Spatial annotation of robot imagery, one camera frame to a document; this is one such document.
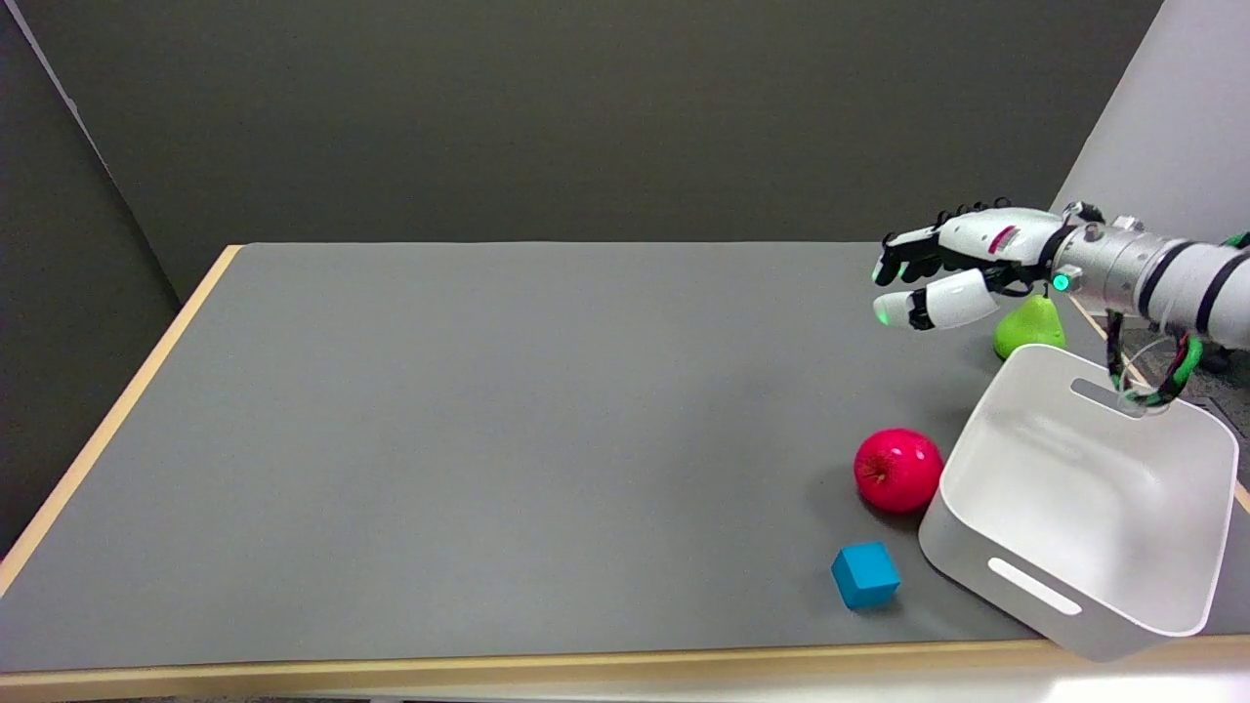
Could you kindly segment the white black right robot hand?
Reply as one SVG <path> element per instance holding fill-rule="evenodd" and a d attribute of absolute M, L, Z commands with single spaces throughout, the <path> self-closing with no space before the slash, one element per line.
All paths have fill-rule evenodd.
<path fill-rule="evenodd" d="M 1074 226 L 1062 216 L 1021 206 L 974 206 L 941 211 L 931 226 L 889 231 L 872 270 L 879 286 L 925 281 L 876 298 L 885 326 L 916 331 L 952 329 L 982 320 L 1005 296 L 1026 296 L 1049 279 L 1054 259 Z"/>

